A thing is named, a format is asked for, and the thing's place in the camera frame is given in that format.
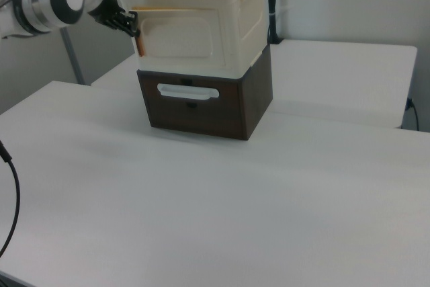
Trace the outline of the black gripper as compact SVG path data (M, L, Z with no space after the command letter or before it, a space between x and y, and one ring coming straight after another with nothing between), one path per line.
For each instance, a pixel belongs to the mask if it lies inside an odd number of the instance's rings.
M133 22L137 20L135 11L124 11L118 0L102 0L88 14L99 24L125 32L130 37L139 37L140 30Z

